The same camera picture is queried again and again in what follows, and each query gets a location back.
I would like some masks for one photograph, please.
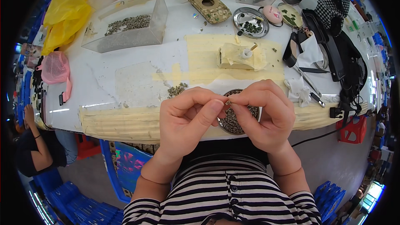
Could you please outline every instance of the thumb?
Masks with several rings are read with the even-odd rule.
[[[261,132],[260,124],[258,121],[253,117],[252,113],[249,111],[247,106],[239,105],[235,103],[231,103],[230,106],[232,107],[233,111],[236,114],[236,119],[239,125],[242,127],[243,131],[249,134],[258,134]]]
[[[213,99],[206,103],[193,120],[186,126],[187,135],[200,139],[212,122],[217,118],[222,111],[224,103],[220,100]]]

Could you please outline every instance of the yellow plastic bag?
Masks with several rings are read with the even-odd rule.
[[[43,20],[43,26],[49,28],[42,55],[48,55],[55,48],[72,42],[91,12],[87,0],[52,0]]]

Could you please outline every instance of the striped shirt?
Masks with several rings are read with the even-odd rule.
[[[322,224],[310,192],[287,196],[258,160],[219,154],[197,158],[179,170],[165,201],[141,198],[129,203],[123,225],[206,225],[219,219],[243,224]]]

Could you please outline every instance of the woman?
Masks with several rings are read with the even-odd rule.
[[[25,122],[28,128],[17,141],[16,165],[27,177],[49,169],[65,167],[77,157],[75,135],[70,132],[37,129],[31,105],[25,106]]]
[[[226,116],[228,100],[254,151],[233,145],[229,153],[191,159],[201,154],[195,148],[209,126]],[[247,105],[263,107],[260,122]],[[322,224],[287,140],[295,118],[293,103],[272,80],[229,97],[196,87],[163,101],[160,148],[142,168],[123,224]],[[274,178],[266,173],[267,156]]]

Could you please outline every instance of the checkered cloth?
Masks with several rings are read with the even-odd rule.
[[[314,11],[321,18],[324,27],[336,37],[342,32],[343,19],[347,17],[349,8],[350,0],[319,0]]]

